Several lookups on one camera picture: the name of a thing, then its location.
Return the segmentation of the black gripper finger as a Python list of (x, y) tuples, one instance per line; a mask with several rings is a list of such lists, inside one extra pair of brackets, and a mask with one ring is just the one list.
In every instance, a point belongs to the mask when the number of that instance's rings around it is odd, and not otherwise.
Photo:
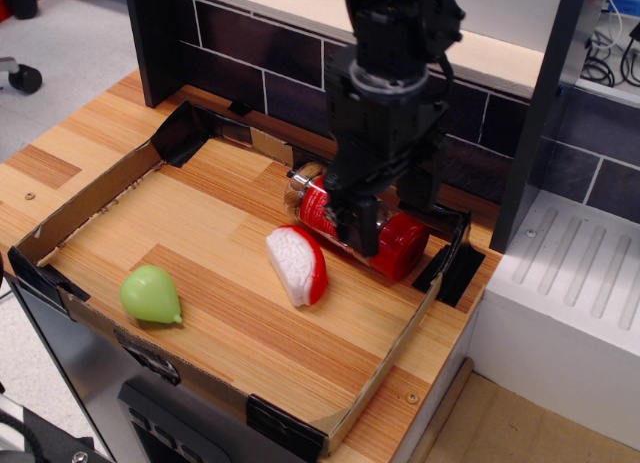
[(444, 168), (443, 148), (422, 157), (398, 180), (401, 202), (422, 213), (429, 213), (437, 202)]
[(342, 191), (329, 191), (327, 216), (333, 223), (340, 242), (363, 257), (378, 254), (378, 200), (373, 196), (357, 196)]

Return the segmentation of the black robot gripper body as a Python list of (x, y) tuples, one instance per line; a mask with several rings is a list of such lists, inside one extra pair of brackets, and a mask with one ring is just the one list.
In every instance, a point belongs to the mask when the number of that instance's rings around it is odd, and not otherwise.
[(429, 69), (420, 62), (408, 76), (376, 74), (358, 61), (357, 48), (336, 52), (325, 67), (330, 134), (338, 145), (325, 188), (377, 196), (412, 165), (446, 149), (444, 97), (428, 91)]

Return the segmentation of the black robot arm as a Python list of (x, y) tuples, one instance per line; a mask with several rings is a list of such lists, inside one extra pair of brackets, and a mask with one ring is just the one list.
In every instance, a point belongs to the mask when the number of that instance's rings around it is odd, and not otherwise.
[(365, 257), (378, 252), (379, 194), (395, 187), (422, 212), (436, 203), (446, 161), (441, 120), (448, 87), (428, 90), (436, 64), (447, 84), (447, 49), (462, 38), (455, 0), (345, 0), (355, 43), (325, 65), (329, 131), (328, 216), (338, 239)]

